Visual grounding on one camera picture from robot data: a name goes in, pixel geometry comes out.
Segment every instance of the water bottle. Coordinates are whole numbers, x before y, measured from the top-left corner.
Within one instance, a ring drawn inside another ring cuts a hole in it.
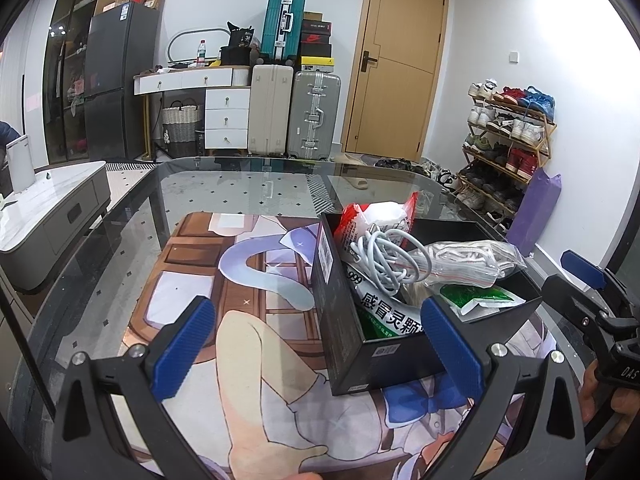
[[[198,59],[196,60],[196,66],[206,66],[207,62],[205,58],[207,57],[207,45],[204,40],[200,41],[200,46],[198,47]]]

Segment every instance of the wooden shoe rack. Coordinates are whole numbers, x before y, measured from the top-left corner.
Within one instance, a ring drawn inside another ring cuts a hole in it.
[[[545,164],[548,163],[548,161],[551,159],[550,139],[551,139],[551,135],[556,130],[557,125],[555,123],[550,122],[546,118],[545,114],[540,113],[536,110],[523,108],[521,106],[500,102],[500,101],[495,101],[493,99],[489,100],[489,99],[483,99],[479,97],[471,97],[471,98],[473,99],[475,106],[491,105],[492,107],[496,108],[496,110],[498,111],[507,112],[514,116],[520,116],[523,119],[529,118],[529,119],[535,120],[541,123],[545,129],[543,138],[542,140],[540,140],[540,142],[537,145],[529,144],[524,140],[514,139],[513,137],[511,137],[508,134],[505,134],[504,132],[491,130],[482,126],[476,126],[475,124],[467,123],[469,127],[469,131],[471,132],[472,135],[484,137],[485,134],[491,134],[492,136],[497,137],[498,140],[502,140],[504,144],[506,145],[510,144],[510,147],[522,148],[528,152],[532,152],[536,155],[536,158],[538,159],[539,168],[543,168]],[[468,162],[468,165],[465,167],[465,169],[468,168],[473,163],[474,160],[481,160],[486,165],[494,168],[494,170],[497,170],[498,172],[507,175],[508,177],[512,178],[514,181],[520,184],[527,185],[529,183],[528,178],[524,178],[517,173],[513,173],[513,171],[507,170],[507,168],[500,166],[499,164],[496,164],[494,161],[489,160],[488,158],[485,158],[484,156],[482,156],[482,153],[476,152],[475,150],[467,148],[466,146],[462,147],[462,151],[465,154],[466,161]],[[474,184],[472,184],[464,176],[458,174],[458,178],[460,179],[460,182],[462,182],[463,184],[463,186],[460,188],[460,191],[462,191],[463,189],[466,189],[467,187],[471,187],[473,190],[477,191],[478,193],[481,193],[483,196],[497,203],[497,205],[500,206],[503,209],[503,211],[508,215],[511,215],[511,216],[515,215],[516,212],[514,210],[510,209],[502,202],[499,202],[493,196],[491,196],[484,190],[480,189],[478,186],[475,186]]]

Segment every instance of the barcode sticker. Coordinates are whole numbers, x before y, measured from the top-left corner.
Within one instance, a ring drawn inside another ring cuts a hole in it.
[[[380,357],[382,355],[391,355],[391,354],[395,354],[396,350],[398,350],[400,348],[400,345],[389,345],[389,346],[381,346],[379,348],[376,348],[376,351],[373,352],[373,355],[371,357]]]
[[[322,227],[320,228],[320,239],[318,240],[318,260],[320,260],[320,267],[322,269],[322,275],[324,276],[324,282],[328,284],[329,276],[331,275],[331,267],[334,264],[334,257],[331,256],[329,242],[326,239],[326,234]]]
[[[367,384],[358,384],[357,386],[352,386],[347,391],[348,392],[359,392],[360,390],[366,390],[368,386],[369,386],[369,383],[367,383]]]

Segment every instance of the gray refrigerator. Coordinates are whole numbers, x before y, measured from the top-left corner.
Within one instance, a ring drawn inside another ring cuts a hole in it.
[[[145,151],[142,97],[133,76],[154,66],[159,11],[129,2],[94,16],[84,66],[90,160],[133,160]]]

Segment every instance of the glass tabletop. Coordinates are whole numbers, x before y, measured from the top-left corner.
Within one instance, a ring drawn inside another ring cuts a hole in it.
[[[157,165],[84,240],[35,319],[30,346],[52,398],[57,400],[64,371],[75,352],[104,358],[120,355],[128,346],[136,303],[163,248],[186,215],[242,214],[273,218],[274,224],[284,227],[287,222],[306,226],[312,222],[301,219],[341,212],[349,203],[403,203],[415,191],[420,193],[420,218],[472,220],[493,229],[440,184],[407,171],[253,157],[182,158]],[[269,257],[264,263],[266,271],[281,272]],[[297,265],[304,274],[304,262],[292,262],[291,267]],[[528,272],[542,282],[533,270]],[[283,311],[276,309],[268,315],[278,316],[278,312]],[[550,309],[541,307],[539,312],[581,379],[590,355],[577,332]],[[287,319],[283,330],[295,330],[292,320]],[[36,463],[49,469],[53,424],[24,362],[18,368],[8,422]]]

